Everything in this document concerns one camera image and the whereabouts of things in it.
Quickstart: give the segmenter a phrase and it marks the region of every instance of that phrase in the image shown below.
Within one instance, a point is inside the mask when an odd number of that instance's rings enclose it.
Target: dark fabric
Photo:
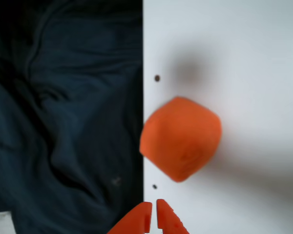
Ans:
[[[0,211],[17,234],[105,234],[143,200],[142,3],[57,1],[30,47],[0,60]]]

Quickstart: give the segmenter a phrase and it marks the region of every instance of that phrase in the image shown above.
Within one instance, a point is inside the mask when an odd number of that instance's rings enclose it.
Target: orange foam cube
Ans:
[[[176,97],[146,121],[140,152],[176,182],[202,168],[221,138],[219,117],[184,97]]]

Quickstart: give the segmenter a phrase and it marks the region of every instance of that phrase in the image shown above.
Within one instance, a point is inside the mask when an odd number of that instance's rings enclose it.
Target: white board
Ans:
[[[293,0],[145,0],[145,121],[176,95],[217,113],[222,141],[183,183],[145,159],[145,201],[190,234],[293,234]]]

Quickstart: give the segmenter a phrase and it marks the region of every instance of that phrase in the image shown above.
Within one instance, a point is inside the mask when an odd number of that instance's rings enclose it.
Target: small hole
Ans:
[[[161,78],[160,78],[159,75],[156,75],[154,79],[155,79],[156,82],[159,82]]]

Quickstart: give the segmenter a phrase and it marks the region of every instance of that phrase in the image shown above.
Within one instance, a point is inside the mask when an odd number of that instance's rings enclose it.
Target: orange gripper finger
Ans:
[[[127,213],[107,234],[144,234],[150,232],[152,203],[141,202]]]
[[[157,200],[157,226],[163,234],[189,234],[179,217],[163,199]]]

